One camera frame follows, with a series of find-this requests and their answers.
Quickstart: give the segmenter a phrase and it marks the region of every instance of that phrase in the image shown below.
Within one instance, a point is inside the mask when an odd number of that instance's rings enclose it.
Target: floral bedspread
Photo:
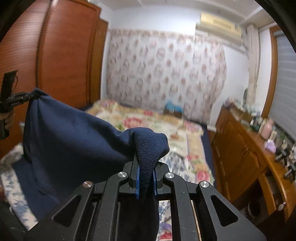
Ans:
[[[213,184],[214,178],[206,163],[200,138],[203,135],[201,126],[170,115],[124,107],[111,100],[95,102],[87,113],[111,123],[120,131],[132,127],[148,127],[155,132],[164,133],[168,138],[170,152],[160,161],[166,163],[171,172],[180,175],[186,181],[199,183],[207,180]],[[30,230],[38,221],[26,202],[16,173],[11,166],[22,155],[22,144],[18,144],[0,160],[0,179],[12,210],[26,229]],[[163,228],[169,226],[166,223],[169,223],[170,219],[169,201],[160,202],[159,213],[160,226],[157,240]]]

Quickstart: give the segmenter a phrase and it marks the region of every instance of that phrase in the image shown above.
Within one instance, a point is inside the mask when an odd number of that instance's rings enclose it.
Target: pink bottle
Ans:
[[[264,140],[268,140],[271,132],[272,132],[272,128],[274,126],[274,121],[272,119],[269,119],[268,122],[265,124],[265,126],[263,127],[263,130],[261,132],[261,137]]]

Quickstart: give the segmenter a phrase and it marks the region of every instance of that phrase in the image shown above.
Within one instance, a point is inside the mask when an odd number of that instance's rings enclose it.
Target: gray roller blind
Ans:
[[[296,139],[296,53],[281,31],[275,32],[275,36],[278,73],[269,117]]]

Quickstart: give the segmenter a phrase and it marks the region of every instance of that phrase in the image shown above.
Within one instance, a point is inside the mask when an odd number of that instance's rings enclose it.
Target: air conditioner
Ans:
[[[201,14],[196,30],[216,35],[239,46],[243,44],[242,29],[237,24],[211,14]]]

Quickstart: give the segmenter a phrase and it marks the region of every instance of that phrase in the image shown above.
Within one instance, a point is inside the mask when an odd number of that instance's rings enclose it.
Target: hand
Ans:
[[[15,119],[14,111],[12,110],[9,113],[0,113],[0,121],[5,120],[5,129],[10,131],[13,126],[13,121]]]

